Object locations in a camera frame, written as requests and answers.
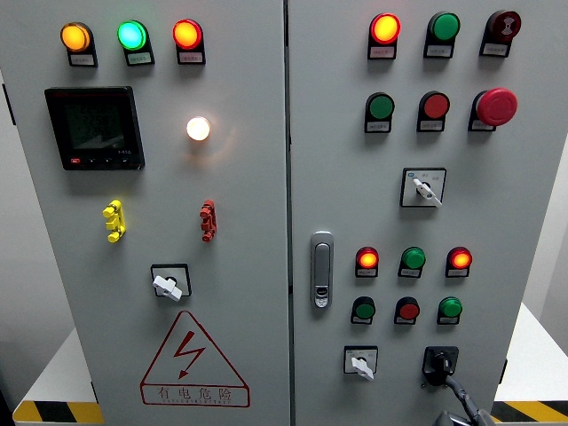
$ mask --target warning sign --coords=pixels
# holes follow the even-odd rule
[[[248,385],[188,311],[177,315],[140,391],[148,405],[250,406]]]

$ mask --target yellow black hazard stripe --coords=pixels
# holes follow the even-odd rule
[[[496,422],[568,422],[568,401],[495,401],[491,416]]]
[[[12,416],[15,422],[103,424],[96,402],[22,401]]]

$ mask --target green indicator light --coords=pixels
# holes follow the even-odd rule
[[[137,51],[146,44],[146,29],[135,20],[127,20],[118,27],[118,41],[129,51]]]
[[[402,254],[402,262],[410,269],[419,269],[426,263],[424,250],[417,247],[407,248]]]
[[[447,297],[440,302],[440,311],[448,318],[455,318],[463,311],[462,302],[457,297]]]
[[[382,120],[387,118],[389,115],[392,114],[394,110],[394,102],[392,99],[384,96],[379,95],[371,101],[371,105],[369,106],[369,111],[374,118]]]
[[[375,315],[375,307],[372,304],[360,304],[355,310],[357,316],[362,320],[368,320]]]
[[[451,40],[460,31],[460,20],[453,13],[439,13],[432,21],[430,31],[438,40]]]

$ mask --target white switch handle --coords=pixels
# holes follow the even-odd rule
[[[353,368],[355,368],[355,371],[357,371],[357,374],[361,377],[366,378],[368,381],[375,379],[373,370],[367,366],[367,363],[363,359],[351,358],[351,364],[353,365]]]
[[[179,302],[181,298],[181,289],[176,287],[176,282],[172,279],[165,280],[160,275],[156,276],[152,283],[158,296],[167,296],[171,300]]]
[[[430,187],[420,181],[420,179],[414,178],[414,184],[416,185],[416,189],[418,193],[424,197],[426,200],[430,201],[434,206],[440,208],[442,207],[442,201],[438,199],[438,197],[432,192]]]

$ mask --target yellow terminal block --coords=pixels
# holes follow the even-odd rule
[[[103,217],[107,219],[107,230],[112,231],[107,237],[108,242],[117,242],[126,233],[122,203],[119,200],[112,200],[103,210]]]

